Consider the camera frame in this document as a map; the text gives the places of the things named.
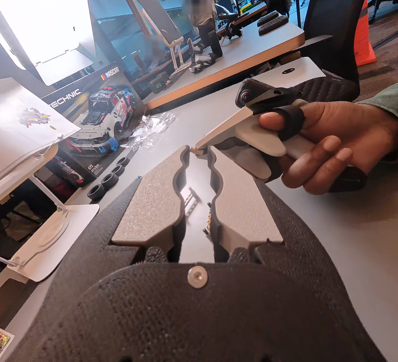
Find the grey lego beam frame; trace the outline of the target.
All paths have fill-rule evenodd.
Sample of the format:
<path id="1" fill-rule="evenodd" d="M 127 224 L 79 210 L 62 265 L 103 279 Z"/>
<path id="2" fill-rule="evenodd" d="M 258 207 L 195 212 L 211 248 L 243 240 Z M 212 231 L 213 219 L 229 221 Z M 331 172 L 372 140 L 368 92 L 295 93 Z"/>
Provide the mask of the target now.
<path id="1" fill-rule="evenodd" d="M 211 202 L 208 202 L 207 205 L 209 207 L 209 214 L 206 221 L 206 227 L 203 229 L 203 233 L 211 241 L 211 212 L 212 212 Z"/>
<path id="2" fill-rule="evenodd" d="M 184 211 L 186 217 L 190 216 L 195 206 L 200 201 L 200 197 L 197 192 L 191 187 L 188 186 L 189 193 L 184 200 Z"/>

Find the grey table with wooden edge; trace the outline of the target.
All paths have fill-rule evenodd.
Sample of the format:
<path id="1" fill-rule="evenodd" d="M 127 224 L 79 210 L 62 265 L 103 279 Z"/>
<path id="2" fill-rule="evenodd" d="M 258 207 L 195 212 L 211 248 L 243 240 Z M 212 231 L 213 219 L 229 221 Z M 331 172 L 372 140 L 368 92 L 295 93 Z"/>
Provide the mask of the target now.
<path id="1" fill-rule="evenodd" d="M 243 35 L 222 46 L 223 56 L 198 74 L 186 70 L 169 88 L 144 99 L 147 113 L 155 114 L 182 106 L 236 84 L 251 69 L 294 50 L 305 43 L 305 33 L 293 22 L 259 36 L 256 23 L 243 29 Z"/>

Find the orange traffic cone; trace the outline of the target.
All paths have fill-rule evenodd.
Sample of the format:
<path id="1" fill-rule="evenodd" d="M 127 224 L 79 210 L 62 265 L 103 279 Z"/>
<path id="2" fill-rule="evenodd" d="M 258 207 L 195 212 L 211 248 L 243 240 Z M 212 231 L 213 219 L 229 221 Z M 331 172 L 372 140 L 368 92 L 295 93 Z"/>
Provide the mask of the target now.
<path id="1" fill-rule="evenodd" d="M 354 52 L 357 67 L 374 63 L 376 55 L 369 40 L 368 0 L 364 0 L 360 17 L 357 22 Z"/>

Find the white frame stand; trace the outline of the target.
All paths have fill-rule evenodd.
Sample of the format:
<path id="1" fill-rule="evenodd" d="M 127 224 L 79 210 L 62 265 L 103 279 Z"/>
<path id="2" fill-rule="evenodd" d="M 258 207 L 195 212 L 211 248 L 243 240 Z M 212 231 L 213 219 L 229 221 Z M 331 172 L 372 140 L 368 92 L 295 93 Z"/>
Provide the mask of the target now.
<path id="1" fill-rule="evenodd" d="M 175 69 L 174 74 L 179 73 L 188 68 L 189 62 L 184 63 L 183 55 L 181 50 L 181 43 L 184 41 L 183 35 L 181 34 L 178 27 L 174 26 L 175 29 L 167 31 L 161 29 L 160 32 L 163 36 L 163 40 L 170 50 L 170 55 L 172 57 L 173 66 Z"/>

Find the clear plastic bag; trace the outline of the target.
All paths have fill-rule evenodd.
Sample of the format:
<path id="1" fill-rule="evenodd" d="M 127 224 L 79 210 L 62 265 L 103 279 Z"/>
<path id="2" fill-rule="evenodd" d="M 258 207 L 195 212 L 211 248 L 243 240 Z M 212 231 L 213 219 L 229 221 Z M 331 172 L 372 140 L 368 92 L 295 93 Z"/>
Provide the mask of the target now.
<path id="1" fill-rule="evenodd" d="M 174 122 L 176 115 L 173 111 L 158 113 L 152 116 L 143 116 L 141 123 L 133 131 L 123 147 L 133 151 L 149 149 L 153 147 L 162 134 Z"/>

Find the white sign board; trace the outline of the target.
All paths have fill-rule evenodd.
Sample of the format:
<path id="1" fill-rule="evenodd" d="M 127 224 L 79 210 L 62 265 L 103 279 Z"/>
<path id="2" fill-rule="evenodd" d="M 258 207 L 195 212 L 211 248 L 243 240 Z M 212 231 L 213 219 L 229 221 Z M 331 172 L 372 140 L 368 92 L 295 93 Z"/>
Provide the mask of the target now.
<path id="1" fill-rule="evenodd" d="M 90 66 L 96 59 L 88 0 L 0 0 L 1 14 L 22 57 L 47 86 Z"/>

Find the black office chair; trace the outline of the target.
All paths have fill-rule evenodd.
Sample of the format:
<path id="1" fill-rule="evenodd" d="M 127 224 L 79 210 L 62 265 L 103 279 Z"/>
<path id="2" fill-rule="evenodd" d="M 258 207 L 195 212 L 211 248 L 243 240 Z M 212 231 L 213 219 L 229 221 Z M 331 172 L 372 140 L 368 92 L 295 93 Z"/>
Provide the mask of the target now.
<path id="1" fill-rule="evenodd" d="M 321 69 L 356 83 L 354 39 L 364 1 L 310 0 L 303 28 L 306 40 L 331 36 L 310 47 L 311 59 Z"/>

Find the lego car set box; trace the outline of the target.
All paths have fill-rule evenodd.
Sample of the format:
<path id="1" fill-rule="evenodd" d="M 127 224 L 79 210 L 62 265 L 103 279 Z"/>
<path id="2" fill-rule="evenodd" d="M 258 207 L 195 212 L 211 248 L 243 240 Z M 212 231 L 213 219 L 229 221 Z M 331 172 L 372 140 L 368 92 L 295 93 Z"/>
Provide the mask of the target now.
<path id="1" fill-rule="evenodd" d="M 80 129 L 58 144 L 47 168 L 74 188 L 99 178 L 122 152 L 146 107 L 116 62 L 42 100 Z"/>

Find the lego instruction booklet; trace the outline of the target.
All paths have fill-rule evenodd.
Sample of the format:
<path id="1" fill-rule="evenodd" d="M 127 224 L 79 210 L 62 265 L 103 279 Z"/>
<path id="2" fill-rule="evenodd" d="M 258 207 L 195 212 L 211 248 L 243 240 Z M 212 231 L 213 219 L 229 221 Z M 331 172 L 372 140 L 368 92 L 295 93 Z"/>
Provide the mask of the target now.
<path id="1" fill-rule="evenodd" d="M 12 78 L 0 81 L 0 175 L 80 128 Z"/>

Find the black textured pad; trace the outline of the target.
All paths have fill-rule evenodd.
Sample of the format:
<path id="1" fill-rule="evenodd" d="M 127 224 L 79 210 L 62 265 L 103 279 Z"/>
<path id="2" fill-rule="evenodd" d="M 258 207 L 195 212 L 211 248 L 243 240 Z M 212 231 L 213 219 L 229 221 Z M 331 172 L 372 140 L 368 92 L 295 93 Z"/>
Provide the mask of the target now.
<path id="1" fill-rule="evenodd" d="M 272 11 L 271 13 L 268 13 L 264 16 L 262 16 L 258 21 L 257 21 L 257 27 L 261 27 L 272 20 L 276 19 L 279 17 L 279 12 L 278 11 Z"/>
<path id="2" fill-rule="evenodd" d="M 258 28 L 258 34 L 259 36 L 264 36 L 268 33 L 270 33 L 271 31 L 274 31 L 282 26 L 284 26 L 285 24 L 287 24 L 289 21 L 287 16 L 278 16 L 276 18 L 273 18 L 272 20 L 262 24 L 259 28 Z"/>

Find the printed sticker sheet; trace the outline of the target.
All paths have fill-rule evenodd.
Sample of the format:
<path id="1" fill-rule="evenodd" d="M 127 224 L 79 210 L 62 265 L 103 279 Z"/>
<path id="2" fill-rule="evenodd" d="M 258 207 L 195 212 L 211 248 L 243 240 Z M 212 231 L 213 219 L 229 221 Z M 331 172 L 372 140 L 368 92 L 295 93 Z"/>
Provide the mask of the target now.
<path id="1" fill-rule="evenodd" d="M 0 330 L 0 356 L 2 356 L 9 346 L 9 344 L 12 342 L 14 339 L 14 335 L 5 331 L 5 330 Z"/>

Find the black case with green lights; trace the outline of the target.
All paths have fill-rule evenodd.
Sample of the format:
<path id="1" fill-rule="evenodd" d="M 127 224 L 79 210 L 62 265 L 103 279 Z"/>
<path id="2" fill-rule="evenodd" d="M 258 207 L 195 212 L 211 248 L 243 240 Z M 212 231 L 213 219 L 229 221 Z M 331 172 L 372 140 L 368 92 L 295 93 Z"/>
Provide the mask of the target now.
<path id="1" fill-rule="evenodd" d="M 156 78 L 149 81 L 148 87 L 152 91 L 153 94 L 158 94 L 161 91 L 167 89 L 167 87 L 168 87 L 167 84 L 169 81 L 170 81 L 170 78 L 169 78 L 167 72 L 161 72 L 156 76 Z"/>

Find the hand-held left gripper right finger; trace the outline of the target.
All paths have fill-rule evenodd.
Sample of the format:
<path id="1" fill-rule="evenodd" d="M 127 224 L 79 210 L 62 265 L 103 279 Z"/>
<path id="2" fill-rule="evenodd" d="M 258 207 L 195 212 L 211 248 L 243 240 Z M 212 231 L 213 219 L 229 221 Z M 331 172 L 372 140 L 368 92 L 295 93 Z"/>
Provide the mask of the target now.
<path id="1" fill-rule="evenodd" d="M 226 262 L 235 249 L 251 255 L 258 246 L 283 245 L 283 237 L 254 178 L 214 146 L 208 147 L 211 202 L 210 235 L 216 262 Z"/>

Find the person's right forearm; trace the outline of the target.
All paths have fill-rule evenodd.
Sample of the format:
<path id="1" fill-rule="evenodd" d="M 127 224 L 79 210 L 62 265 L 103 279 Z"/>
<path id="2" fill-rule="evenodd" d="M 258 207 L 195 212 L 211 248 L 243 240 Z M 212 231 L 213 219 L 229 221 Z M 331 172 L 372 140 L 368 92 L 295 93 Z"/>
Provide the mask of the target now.
<path id="1" fill-rule="evenodd" d="M 386 89 L 380 91 L 374 97 L 367 100 L 356 102 L 356 104 L 364 104 L 368 106 L 375 106 L 388 112 L 395 121 L 398 120 L 398 84 L 395 83 Z M 381 162 L 389 164 L 397 164 L 398 162 L 398 131 L 394 133 L 394 147 L 385 155 Z"/>

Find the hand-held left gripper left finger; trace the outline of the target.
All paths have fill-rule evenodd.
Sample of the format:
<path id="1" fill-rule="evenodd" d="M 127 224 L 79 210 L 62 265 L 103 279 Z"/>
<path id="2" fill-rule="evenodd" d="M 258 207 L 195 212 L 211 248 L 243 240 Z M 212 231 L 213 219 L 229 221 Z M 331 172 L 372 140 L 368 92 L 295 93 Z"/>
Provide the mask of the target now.
<path id="1" fill-rule="evenodd" d="M 186 233 L 185 198 L 190 148 L 183 145 L 142 176 L 116 228 L 112 243 L 160 248 L 170 262 L 180 259 Z"/>

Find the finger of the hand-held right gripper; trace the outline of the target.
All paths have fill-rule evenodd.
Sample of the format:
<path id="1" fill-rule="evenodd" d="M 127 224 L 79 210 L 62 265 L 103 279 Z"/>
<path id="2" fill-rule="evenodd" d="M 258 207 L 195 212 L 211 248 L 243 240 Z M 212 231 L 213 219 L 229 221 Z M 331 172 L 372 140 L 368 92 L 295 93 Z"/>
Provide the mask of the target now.
<path id="1" fill-rule="evenodd" d="M 244 125 L 258 125 L 259 115 L 260 114 L 254 114 L 254 112 L 248 107 L 240 109 L 199 140 L 195 146 L 195 154 L 205 155 L 207 154 L 207 147 L 209 145 L 215 146 L 230 138 L 237 138 L 237 141 L 228 141 L 226 149 L 230 149 L 235 145 L 242 146 L 245 143 L 254 147 L 252 140 L 249 140 L 248 138 L 249 135 L 253 135 L 254 133 L 250 131 L 245 133 L 243 131 L 243 127 Z"/>

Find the person's right hand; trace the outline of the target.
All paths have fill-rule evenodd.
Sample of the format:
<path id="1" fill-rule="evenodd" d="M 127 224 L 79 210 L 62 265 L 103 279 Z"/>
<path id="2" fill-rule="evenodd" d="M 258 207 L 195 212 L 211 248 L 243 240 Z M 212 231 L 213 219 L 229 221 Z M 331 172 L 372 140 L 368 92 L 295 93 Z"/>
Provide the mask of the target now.
<path id="1" fill-rule="evenodd" d="M 301 109 L 305 116 L 301 135 L 315 146 L 297 160 L 279 158 L 281 180 L 288 188 L 323 195 L 347 166 L 368 174 L 397 150 L 397 117 L 380 107 L 336 101 L 313 102 Z"/>

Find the white and black device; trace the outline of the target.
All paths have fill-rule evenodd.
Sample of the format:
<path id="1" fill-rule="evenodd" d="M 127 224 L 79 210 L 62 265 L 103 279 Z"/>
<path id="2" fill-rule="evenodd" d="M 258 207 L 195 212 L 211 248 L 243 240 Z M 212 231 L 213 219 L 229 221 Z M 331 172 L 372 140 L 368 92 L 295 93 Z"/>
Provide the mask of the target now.
<path id="1" fill-rule="evenodd" d="M 189 66 L 189 70 L 193 74 L 200 73 L 205 67 L 212 66 L 216 62 L 216 55 L 214 53 L 210 53 L 207 56 L 204 55 L 196 55 L 195 48 L 192 44 L 192 40 L 188 39 L 189 52 L 191 54 L 191 65 Z"/>

